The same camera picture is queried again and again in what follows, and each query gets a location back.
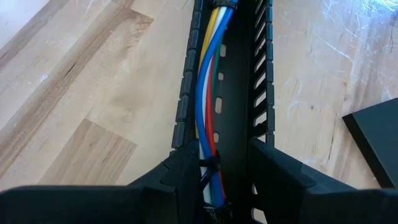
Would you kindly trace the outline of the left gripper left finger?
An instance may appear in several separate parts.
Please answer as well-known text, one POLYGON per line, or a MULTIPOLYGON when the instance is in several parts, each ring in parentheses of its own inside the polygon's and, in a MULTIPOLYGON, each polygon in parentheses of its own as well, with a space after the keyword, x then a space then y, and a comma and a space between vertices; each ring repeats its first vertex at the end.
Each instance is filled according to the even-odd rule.
POLYGON ((1 192, 1 223, 192 223, 198 141, 128 185, 31 185, 1 192))

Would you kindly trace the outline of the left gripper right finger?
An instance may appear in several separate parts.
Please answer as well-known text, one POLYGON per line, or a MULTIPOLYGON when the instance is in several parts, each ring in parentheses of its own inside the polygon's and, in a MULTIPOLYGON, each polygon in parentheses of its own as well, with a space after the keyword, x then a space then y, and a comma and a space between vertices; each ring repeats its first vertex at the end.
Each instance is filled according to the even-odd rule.
POLYGON ((397 190, 358 190, 268 146, 248 143, 252 205, 268 223, 397 223, 397 190))

